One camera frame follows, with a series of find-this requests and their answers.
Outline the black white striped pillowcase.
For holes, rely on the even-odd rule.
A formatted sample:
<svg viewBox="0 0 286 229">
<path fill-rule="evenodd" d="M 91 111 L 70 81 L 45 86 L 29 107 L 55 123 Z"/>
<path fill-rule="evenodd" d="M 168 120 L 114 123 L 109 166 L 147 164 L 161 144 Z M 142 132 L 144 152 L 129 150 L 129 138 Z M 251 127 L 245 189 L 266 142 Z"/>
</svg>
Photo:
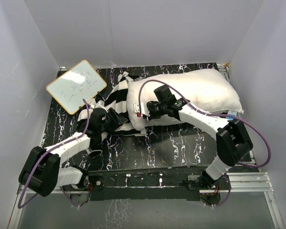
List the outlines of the black white striped pillowcase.
<svg viewBox="0 0 286 229">
<path fill-rule="evenodd" d="M 130 121 L 126 99 L 129 92 L 129 83 L 138 81 L 138 76 L 130 75 L 128 72 L 123 72 L 118 76 L 118 84 L 113 88 L 107 98 L 103 99 L 101 96 L 95 96 L 90 102 L 89 111 L 81 111 L 78 116 L 76 131 L 82 133 L 85 129 L 91 113 L 95 108 L 104 108 L 109 110 L 113 108 L 118 114 L 128 119 L 128 122 L 123 124 L 113 133 L 96 133 L 90 130 L 86 131 L 86 135 L 91 139 L 92 145 L 99 145 L 107 135 L 123 135 L 123 136 L 145 136 L 146 130 L 136 130 Z"/>
</svg>

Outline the white pillow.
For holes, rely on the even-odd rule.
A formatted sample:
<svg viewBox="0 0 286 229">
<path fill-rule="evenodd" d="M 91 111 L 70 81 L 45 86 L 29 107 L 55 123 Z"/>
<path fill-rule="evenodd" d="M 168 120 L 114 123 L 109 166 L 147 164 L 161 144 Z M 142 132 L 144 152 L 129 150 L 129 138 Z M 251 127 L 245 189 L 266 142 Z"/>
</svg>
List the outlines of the white pillow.
<svg viewBox="0 0 286 229">
<path fill-rule="evenodd" d="M 148 80 L 151 81 L 143 86 L 143 83 Z M 176 93 L 180 92 L 187 100 L 205 111 L 215 114 L 220 114 L 224 111 L 244 112 L 238 93 L 220 72 L 215 69 L 201 69 L 176 74 L 159 74 L 128 83 L 127 111 L 129 119 L 136 130 L 142 130 L 147 126 L 166 126 L 181 123 L 181 121 L 167 115 L 151 121 L 137 116 L 134 105 L 138 104 L 139 90 L 142 86 L 142 103 L 158 100 L 153 91 L 162 86 L 162 84 L 154 80 L 159 80 L 172 86 L 176 91 L 171 90 L 171 92 L 175 95 L 176 99 L 181 98 Z"/>
</svg>

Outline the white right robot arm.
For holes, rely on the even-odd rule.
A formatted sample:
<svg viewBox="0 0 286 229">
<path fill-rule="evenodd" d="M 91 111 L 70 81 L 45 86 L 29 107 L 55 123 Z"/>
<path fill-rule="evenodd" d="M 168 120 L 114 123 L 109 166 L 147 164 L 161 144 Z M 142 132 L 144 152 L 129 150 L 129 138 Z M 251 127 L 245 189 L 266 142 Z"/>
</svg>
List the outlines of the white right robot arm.
<svg viewBox="0 0 286 229">
<path fill-rule="evenodd" d="M 206 188 L 216 188 L 220 184 L 220 177 L 253 148 L 253 143 L 241 121 L 208 114 L 183 97 L 176 99 L 167 85 L 156 88 L 154 94 L 158 101 L 147 103 L 151 118 L 168 115 L 201 129 L 216 141 L 217 156 L 200 178 Z"/>
</svg>

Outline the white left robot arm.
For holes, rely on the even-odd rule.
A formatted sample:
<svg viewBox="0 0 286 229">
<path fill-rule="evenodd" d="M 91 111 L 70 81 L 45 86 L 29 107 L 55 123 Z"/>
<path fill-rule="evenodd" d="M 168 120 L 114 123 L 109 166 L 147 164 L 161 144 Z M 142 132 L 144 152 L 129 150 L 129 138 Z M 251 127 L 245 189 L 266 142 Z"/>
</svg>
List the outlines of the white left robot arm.
<svg viewBox="0 0 286 229">
<path fill-rule="evenodd" d="M 86 172 L 78 166 L 63 168 L 62 164 L 81 151 L 97 150 L 106 134 L 112 134 L 127 122 L 128 119 L 113 108 L 86 111 L 72 136 L 53 146 L 36 146 L 31 150 L 19 183 L 43 197 L 56 187 L 67 185 L 85 190 L 89 184 Z"/>
</svg>

